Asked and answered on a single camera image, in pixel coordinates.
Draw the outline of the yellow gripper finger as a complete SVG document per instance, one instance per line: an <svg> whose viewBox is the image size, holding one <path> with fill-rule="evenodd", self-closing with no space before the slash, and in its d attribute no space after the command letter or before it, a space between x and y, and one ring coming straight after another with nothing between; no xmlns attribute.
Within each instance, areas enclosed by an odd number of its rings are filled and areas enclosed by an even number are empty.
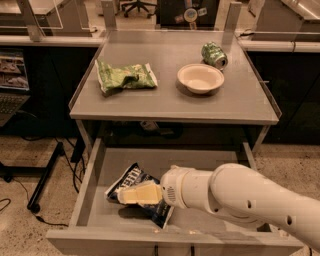
<svg viewBox="0 0 320 256"><path fill-rule="evenodd" d="M162 192L159 185L145 182L120 190L117 198L122 204L158 204Z"/></svg>

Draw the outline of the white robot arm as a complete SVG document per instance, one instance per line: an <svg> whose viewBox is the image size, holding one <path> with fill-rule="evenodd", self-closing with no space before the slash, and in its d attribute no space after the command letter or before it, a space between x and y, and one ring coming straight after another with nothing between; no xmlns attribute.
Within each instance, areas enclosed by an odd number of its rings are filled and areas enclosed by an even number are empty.
<svg viewBox="0 0 320 256"><path fill-rule="evenodd" d="M320 250L320 201L288 190L244 165L228 163L213 171L172 166L159 183L144 181L122 188L117 199L140 205L165 201L238 225L268 223Z"/></svg>

